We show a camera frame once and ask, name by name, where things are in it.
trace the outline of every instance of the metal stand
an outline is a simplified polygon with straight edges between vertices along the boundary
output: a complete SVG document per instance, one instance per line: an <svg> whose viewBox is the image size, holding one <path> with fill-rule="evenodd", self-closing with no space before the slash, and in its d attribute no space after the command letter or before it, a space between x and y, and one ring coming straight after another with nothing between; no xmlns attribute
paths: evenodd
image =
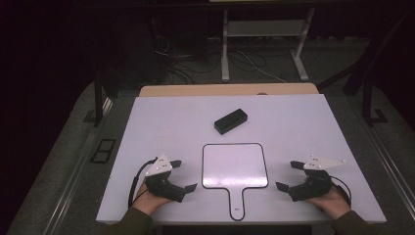
<svg viewBox="0 0 415 235"><path fill-rule="evenodd" d="M299 73L301 81L309 81L307 72L305 71L305 67L302 64L300 54L301 54L302 47L304 46L305 38L307 37L313 15L314 15L314 8L311 8L308 10L307 17L305 18L305 24L303 26L303 29L300 35L299 46L297 47L296 51L291 53L291 56L293 57L294 64L296 65L297 72Z"/></svg>
<svg viewBox="0 0 415 235"><path fill-rule="evenodd" d="M294 64L301 81L308 81L308 75L302 64L300 54L304 46L308 29L311 25L311 19L314 15L314 8L308 9L305 20L297 21L257 21L257 22L228 22L228 11L223 15L223 41L222 41L222 81L228 83L229 65L228 65L228 37L235 36L299 36L299 45L292 52Z"/></svg>

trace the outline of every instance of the gray floor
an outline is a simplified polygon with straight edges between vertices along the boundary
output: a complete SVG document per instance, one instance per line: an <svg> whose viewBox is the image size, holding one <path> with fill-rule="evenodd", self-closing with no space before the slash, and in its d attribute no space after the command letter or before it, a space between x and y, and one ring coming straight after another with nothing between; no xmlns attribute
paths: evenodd
<svg viewBox="0 0 415 235"><path fill-rule="evenodd" d="M217 51L218 44L211 42ZM354 63L368 44L364 39L307 41L301 54L310 82L319 83ZM266 46L254 40L230 41L230 83L280 82L277 78L257 71L239 52L256 63L261 70L287 82L300 82L290 57L296 41L275 39ZM221 83L219 54L212 53L207 61L186 57L180 52L174 66L186 72L196 83ZM187 75L172 73L163 84L184 84ZM374 90L374 108L381 109L388 123L370 128L360 117L361 92L353 97L343 94L346 77L322 91L345 135L363 174L372 188L388 220L378 224L389 234L409 235L415 222L393 180L385 171L381 156L389 153L408 186L415 188L415 133L389 103L382 91ZM93 84L85 88L56 142L50 156L27 195L23 206L9 230L9 234L99 234L105 227L95 221L110 175L117 147L122 138L133 104L134 92L122 92L113 99L112 107L103 122L94 127L85 122L94 110ZM91 164L89 160L101 139L115 139L115 150L107 164ZM313 234L333 234L329 224L313 225Z"/></svg>

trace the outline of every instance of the black device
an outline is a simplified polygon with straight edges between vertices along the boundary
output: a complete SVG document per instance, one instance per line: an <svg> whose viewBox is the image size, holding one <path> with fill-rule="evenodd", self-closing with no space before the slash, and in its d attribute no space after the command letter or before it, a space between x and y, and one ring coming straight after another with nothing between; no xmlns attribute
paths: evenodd
<svg viewBox="0 0 415 235"><path fill-rule="evenodd" d="M303 184L290 187L287 184L275 182L277 189L281 192L288 193L293 199L293 202L303 201L310 198L321 197L329 193L332 186L336 187L347 203L351 205L351 194L347 195L346 191L339 185L332 181L332 177L326 170L323 169L304 169L304 163L292 161L291 167L304 170L307 176Z"/></svg>
<svg viewBox="0 0 415 235"><path fill-rule="evenodd" d="M214 122L214 128L220 133L224 134L229 130L247 121L248 115L244 111L238 109L231 114Z"/></svg>
<svg viewBox="0 0 415 235"><path fill-rule="evenodd" d="M152 194L158 197L167 198L181 203L186 194L192 193L196 190L196 186L198 184L192 184L184 188L180 188L168 181L170 174L171 171L147 177L147 188Z"/></svg>
<svg viewBox="0 0 415 235"><path fill-rule="evenodd" d="M128 207L130 208L132 204L134 203L133 197L135 193L135 188L137 186L138 178L140 176L141 171L147 166L151 165L156 162L158 158L155 158L154 160L146 162L141 168L138 170L137 175L134 177L129 197L128 197ZM172 168L180 167L181 161L172 161L170 162ZM146 177L145 183L148 188L148 190L158 197L167 198L172 201L176 201L178 203L181 203L183 201L183 198L186 194L192 193L196 190L197 183L188 185L184 188L180 188L168 181L168 177L170 176L171 171L155 174Z"/></svg>

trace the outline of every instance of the dark background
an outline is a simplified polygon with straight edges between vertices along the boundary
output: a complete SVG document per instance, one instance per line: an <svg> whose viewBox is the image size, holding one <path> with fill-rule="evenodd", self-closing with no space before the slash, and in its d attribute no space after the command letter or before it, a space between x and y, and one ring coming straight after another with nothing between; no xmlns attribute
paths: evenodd
<svg viewBox="0 0 415 235"><path fill-rule="evenodd" d="M77 97L97 74L105 78L112 96L119 89L157 84L163 67L154 53L155 31L199 58L206 53L206 37L221 36L222 12L218 10L103 11L80 9L77 4L50 0L0 3L1 234L13 221ZM380 42L411 4L371 1L320 6L308 35L310 39L369 37ZM303 13L303 9L239 10L232 16L239 20L275 15L301 19ZM157 27L150 26L154 15L161 23ZM369 76L415 128L413 25L412 11ZM153 79L144 78L151 75Z"/></svg>

